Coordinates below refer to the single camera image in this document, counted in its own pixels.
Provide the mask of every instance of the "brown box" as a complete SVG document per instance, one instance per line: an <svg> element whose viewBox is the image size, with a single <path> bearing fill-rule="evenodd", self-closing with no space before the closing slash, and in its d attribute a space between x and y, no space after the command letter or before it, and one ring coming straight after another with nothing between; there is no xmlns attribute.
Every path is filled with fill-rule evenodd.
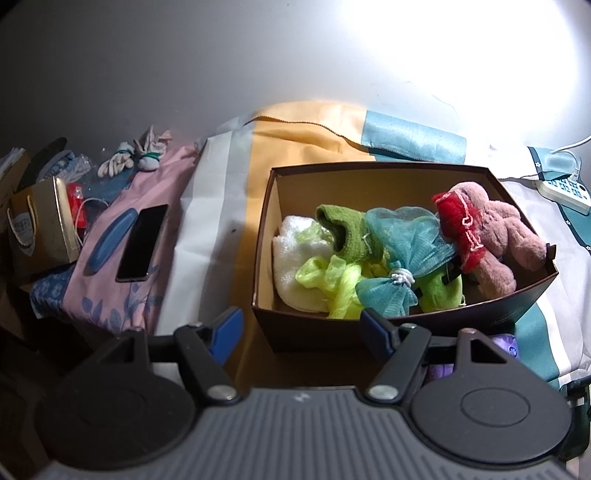
<svg viewBox="0 0 591 480"><path fill-rule="evenodd" d="M432 195L446 192L461 181L480 183L492 200L515 204L503 185L487 169L440 163L345 162L271 170L256 243L252 308L271 347L281 351L354 348L361 344L358 322L328 320L285 305L273 283L272 239L288 215L313 217L321 204L346 206L366 212L375 207L396 209L421 206L436 212ZM521 212L521 219L532 229ZM435 335L455 335L463 327L494 333L499 325L515 323L546 290L558 274L551 252L544 268L530 272L507 253L517 291L497 300L486 300L476 285L464 284L467 306L446 312L417 313L392 319L412 321Z"/></svg>

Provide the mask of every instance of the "black circular pad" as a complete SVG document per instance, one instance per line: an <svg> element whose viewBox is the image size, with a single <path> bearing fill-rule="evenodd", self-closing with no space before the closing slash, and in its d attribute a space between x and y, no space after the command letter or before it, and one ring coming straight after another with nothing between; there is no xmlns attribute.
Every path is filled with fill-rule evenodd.
<svg viewBox="0 0 591 480"><path fill-rule="evenodd" d="M178 444L195 418L179 385L131 365L86 367L37 409L35 426L56 460L111 470L151 460Z"/></svg>
<svg viewBox="0 0 591 480"><path fill-rule="evenodd" d="M462 413L487 427L510 427L530 413L530 403L518 393L504 388L480 388L464 395Z"/></svg>
<svg viewBox="0 0 591 480"><path fill-rule="evenodd" d="M456 370L425 385L411 414L416 426L442 449L464 459L496 465L547 455L569 431L564 398L522 365L497 371Z"/></svg>

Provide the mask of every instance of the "pink stuffed toy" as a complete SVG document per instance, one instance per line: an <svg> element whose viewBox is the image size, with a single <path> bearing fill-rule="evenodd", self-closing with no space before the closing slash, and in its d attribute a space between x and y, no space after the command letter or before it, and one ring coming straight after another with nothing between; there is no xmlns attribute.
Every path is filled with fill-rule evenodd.
<svg viewBox="0 0 591 480"><path fill-rule="evenodd" d="M486 190L473 181L458 183L451 191L465 195L480 212L476 233L488 251L473 272L486 298L497 299L517 288L511 269L497 259L507 249L527 270L535 271L544 266L546 244L521 221L517 208L489 200Z"/></svg>

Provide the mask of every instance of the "smartphone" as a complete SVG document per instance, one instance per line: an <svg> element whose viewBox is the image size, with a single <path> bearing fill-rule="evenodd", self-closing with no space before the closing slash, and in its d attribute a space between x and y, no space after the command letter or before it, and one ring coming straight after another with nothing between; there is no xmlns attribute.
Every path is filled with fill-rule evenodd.
<svg viewBox="0 0 591 480"><path fill-rule="evenodd" d="M140 211L125 244L115 281L144 281L148 278L167 210L168 205L157 205Z"/></svg>

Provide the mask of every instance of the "red object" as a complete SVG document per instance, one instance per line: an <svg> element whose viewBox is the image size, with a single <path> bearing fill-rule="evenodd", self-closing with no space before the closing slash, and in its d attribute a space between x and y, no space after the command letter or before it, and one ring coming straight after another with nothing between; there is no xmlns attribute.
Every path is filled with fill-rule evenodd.
<svg viewBox="0 0 591 480"><path fill-rule="evenodd" d="M438 193L432 200L439 212L441 233L456 243L462 259L462 272L470 273L486 253L486 247L476 233L480 212L460 192Z"/></svg>
<svg viewBox="0 0 591 480"><path fill-rule="evenodd" d="M72 221L76 221L76 215L78 215L78 210L84 201L84 195L82 195L82 185L79 183L69 183L66 187L66 191L68 192L68 202L70 203L70 211L72 213ZM84 209L80 211L80 215L78 215L78 224L76 228L86 229L86 215L84 214Z"/></svg>

